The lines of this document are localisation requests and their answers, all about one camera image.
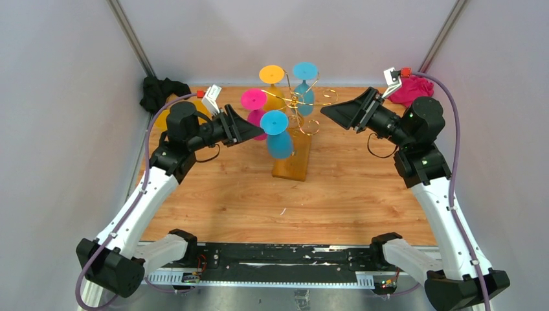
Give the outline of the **pink wine glass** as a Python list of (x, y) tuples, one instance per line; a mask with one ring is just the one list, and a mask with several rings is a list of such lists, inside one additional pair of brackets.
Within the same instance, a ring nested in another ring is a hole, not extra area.
[(260, 126), (261, 118), (265, 115), (263, 107), (266, 102), (267, 95), (258, 88), (248, 89), (242, 94), (240, 103), (249, 112), (248, 122), (257, 127)]

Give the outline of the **blue wine glass front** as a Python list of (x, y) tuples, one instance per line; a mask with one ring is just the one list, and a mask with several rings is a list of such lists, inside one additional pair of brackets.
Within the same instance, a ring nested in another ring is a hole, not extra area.
[(260, 120), (260, 127), (267, 135), (267, 149), (274, 159), (287, 159), (293, 153), (293, 142), (287, 131), (289, 119), (281, 111), (268, 111)]

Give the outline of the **yellow wine glass taken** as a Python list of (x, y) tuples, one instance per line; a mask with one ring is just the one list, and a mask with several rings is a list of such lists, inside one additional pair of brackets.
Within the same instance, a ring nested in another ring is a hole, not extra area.
[(193, 124), (202, 125), (211, 121), (211, 114), (201, 100), (188, 100), (186, 103), (192, 112), (190, 120)]
[(167, 116), (169, 115), (169, 109), (162, 111), (154, 122), (154, 126), (160, 129), (162, 132), (167, 130)]

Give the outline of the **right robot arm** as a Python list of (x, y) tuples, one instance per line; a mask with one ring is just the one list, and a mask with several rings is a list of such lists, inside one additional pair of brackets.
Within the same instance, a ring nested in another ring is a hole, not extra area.
[(396, 146), (395, 168), (421, 205), (438, 243), (441, 258), (435, 260), (397, 233), (376, 236), (369, 254), (375, 269), (395, 266), (408, 273), (436, 310), (488, 305), (510, 286), (508, 274), (495, 270), (483, 254), (451, 189), (452, 172), (435, 144), (445, 126), (437, 100), (418, 97), (399, 116), (384, 107), (378, 90), (369, 88), (353, 100), (324, 106), (321, 113), (344, 129), (369, 129)]

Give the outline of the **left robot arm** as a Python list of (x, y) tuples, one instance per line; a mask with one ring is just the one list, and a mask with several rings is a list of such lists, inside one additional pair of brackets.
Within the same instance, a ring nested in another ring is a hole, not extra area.
[(95, 283), (115, 297), (133, 295), (145, 276), (170, 262), (184, 268), (197, 262), (196, 236), (180, 229), (146, 246), (138, 245), (159, 207), (197, 163), (196, 152), (221, 144), (233, 146), (264, 133), (229, 104), (207, 117), (191, 102), (174, 103), (166, 125), (161, 142), (147, 159), (144, 175), (127, 202), (95, 239), (84, 238), (76, 248), (83, 272), (79, 279)]

